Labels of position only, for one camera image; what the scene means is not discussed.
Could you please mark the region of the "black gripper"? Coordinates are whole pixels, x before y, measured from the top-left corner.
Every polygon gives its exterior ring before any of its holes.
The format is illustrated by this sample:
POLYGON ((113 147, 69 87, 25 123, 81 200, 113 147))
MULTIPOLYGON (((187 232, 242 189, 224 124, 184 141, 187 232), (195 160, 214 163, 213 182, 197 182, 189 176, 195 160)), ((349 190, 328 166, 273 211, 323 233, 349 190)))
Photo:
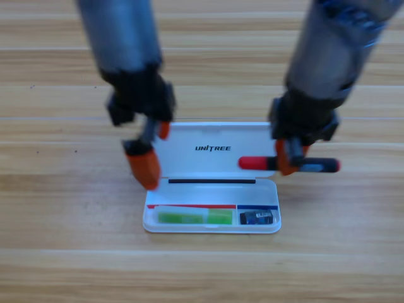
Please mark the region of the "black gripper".
POLYGON ((152 143, 156 137, 166 140, 169 136, 176 107, 173 86, 156 68, 106 73, 105 80, 113 86, 107 111, 115 127, 134 122, 137 114, 146 116, 143 133, 135 140, 124 140, 122 146, 134 178, 146 190, 155 190, 161 168, 152 143))
POLYGON ((341 104, 341 99, 318 99, 296 89, 273 99, 268 120, 281 175, 298 172, 311 145, 332 138, 339 125, 336 108, 341 104))

